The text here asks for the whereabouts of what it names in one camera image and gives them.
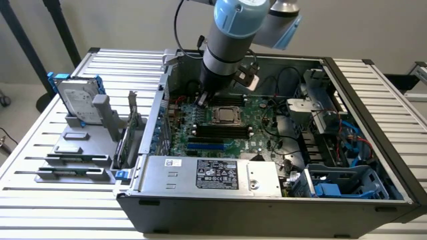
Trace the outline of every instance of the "warning label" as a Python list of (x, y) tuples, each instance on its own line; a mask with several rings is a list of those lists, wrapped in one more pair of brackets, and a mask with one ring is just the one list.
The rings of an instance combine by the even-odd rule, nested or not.
[(197, 160), (195, 186), (199, 189), (239, 189), (236, 161)]

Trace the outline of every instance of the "metal grating surface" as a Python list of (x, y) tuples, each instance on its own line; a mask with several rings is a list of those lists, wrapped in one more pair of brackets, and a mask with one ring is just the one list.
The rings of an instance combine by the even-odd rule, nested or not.
[[(75, 73), (79, 76), (100, 74), (107, 93), (112, 95), (112, 108), (125, 115), (128, 90), (147, 94), (145, 97), (137, 96), (137, 104), (145, 103), (147, 106), (141, 108), (149, 109), (153, 96), (149, 89), (156, 86), (163, 73), (161, 56), (161, 52), (101, 49), (97, 54), (87, 55), (83, 59), (84, 67), (79, 67)], [(343, 62), (345, 67), (360, 65), (360, 61)], [(113, 185), (33, 181), (35, 171), (44, 163), (43, 157), (51, 151), (65, 128), (64, 116), (65, 108), (59, 97), (55, 97), (0, 168), (0, 239), (205, 239), (205, 236), (144, 235), (135, 231), (112, 194)], [(416, 164), (423, 162), (423, 159), (416, 157), (407, 159), (410, 160)], [(415, 169), (420, 170), (420, 177), (427, 174), (427, 168), (426, 172), (423, 168), (414, 168), (414, 171)], [(422, 184), (427, 188), (427, 182), (423, 181)], [(424, 240), (424, 234), (426, 215), (407, 224), (390, 223), (360, 239)], [(244, 239), (223, 236), (208, 238)]]

